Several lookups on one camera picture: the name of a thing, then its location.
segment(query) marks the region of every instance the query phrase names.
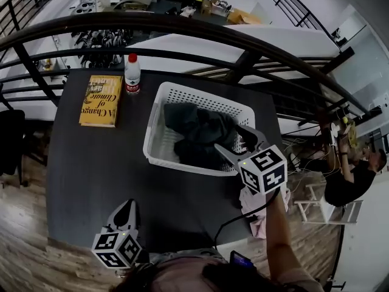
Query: table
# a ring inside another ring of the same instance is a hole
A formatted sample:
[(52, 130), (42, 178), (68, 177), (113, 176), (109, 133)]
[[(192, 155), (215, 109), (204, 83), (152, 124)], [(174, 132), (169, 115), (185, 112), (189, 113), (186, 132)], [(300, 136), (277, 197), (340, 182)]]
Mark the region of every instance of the table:
[[(281, 145), (272, 97), (184, 75), (142, 71), (141, 91), (122, 92), (116, 128), (78, 124), (92, 74), (71, 71), (57, 110), (47, 168), (49, 237), (91, 247), (109, 214), (134, 198), (140, 207), (140, 241), (151, 252), (212, 245), (219, 226), (241, 214), (240, 177), (213, 177), (150, 165), (142, 147), (158, 87), (165, 81), (190, 86), (253, 108), (256, 127), (271, 144)], [(218, 243), (251, 234), (246, 221), (226, 226)]]
[[(152, 2), (148, 10), (158, 14), (165, 14), (166, 11), (169, 11), (173, 7), (175, 7), (179, 13), (181, 12), (181, 2), (169, 1), (169, 0), (160, 0), (158, 2)], [(204, 22), (208, 22), (220, 26), (229, 24), (227, 22), (227, 17), (220, 16), (217, 14), (202, 15), (200, 12), (200, 8), (198, 8), (195, 11), (192, 17), (200, 21), (204, 21)]]

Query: red bottle cap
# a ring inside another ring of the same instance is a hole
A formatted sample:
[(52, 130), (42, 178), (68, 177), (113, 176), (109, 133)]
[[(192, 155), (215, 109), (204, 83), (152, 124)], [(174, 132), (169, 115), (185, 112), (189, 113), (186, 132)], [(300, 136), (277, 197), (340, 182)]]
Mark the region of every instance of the red bottle cap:
[(135, 53), (131, 53), (129, 56), (128, 56), (128, 61), (130, 63), (135, 63), (138, 59), (138, 55), (136, 55)]

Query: white laundry basket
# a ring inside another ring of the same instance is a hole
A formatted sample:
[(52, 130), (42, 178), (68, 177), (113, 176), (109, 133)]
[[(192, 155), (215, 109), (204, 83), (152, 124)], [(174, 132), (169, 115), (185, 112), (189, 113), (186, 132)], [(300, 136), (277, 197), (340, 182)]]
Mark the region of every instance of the white laundry basket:
[[(193, 167), (179, 163), (179, 157), (174, 152), (174, 144), (184, 137), (165, 126), (164, 105), (166, 103), (193, 103), (200, 109), (216, 111), (230, 115), (237, 124), (248, 125), (255, 128), (254, 111), (245, 105), (224, 99), (220, 96), (209, 94), (172, 82), (164, 82), (159, 86), (148, 121), (143, 154), (150, 164), (161, 167), (182, 170), (186, 172), (206, 174), (213, 176), (234, 176), (238, 172), (228, 164), (221, 170)], [(240, 137), (236, 134), (236, 152), (241, 152)]]

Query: person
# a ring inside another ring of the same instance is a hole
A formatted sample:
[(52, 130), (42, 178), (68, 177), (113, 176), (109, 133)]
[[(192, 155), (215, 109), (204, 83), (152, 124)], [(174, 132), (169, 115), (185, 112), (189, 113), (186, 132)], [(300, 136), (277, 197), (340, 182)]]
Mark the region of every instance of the person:
[(360, 198), (370, 188), (377, 172), (385, 167), (387, 156), (382, 149), (377, 152), (362, 150), (349, 156), (347, 135), (339, 139), (338, 148), (339, 160), (333, 147), (327, 147), (326, 160), (299, 160), (293, 154), (291, 160), (297, 169), (322, 172), (327, 182), (325, 200), (340, 207)]
[(191, 254), (189, 251), (164, 254), (154, 265), (131, 269), (111, 292), (323, 292), (322, 286), (301, 267), (291, 248), (280, 193), (267, 207), (266, 233), (271, 279), (259, 274), (255, 267), (228, 264), (216, 250), (203, 249)]

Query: hand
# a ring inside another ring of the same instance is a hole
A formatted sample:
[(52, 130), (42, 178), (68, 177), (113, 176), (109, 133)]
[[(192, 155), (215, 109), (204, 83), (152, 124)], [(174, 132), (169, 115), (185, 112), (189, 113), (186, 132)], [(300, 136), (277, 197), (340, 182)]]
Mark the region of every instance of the hand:
[(348, 137), (344, 136), (339, 139), (339, 151), (341, 153), (348, 153), (349, 152), (349, 145), (348, 145)]

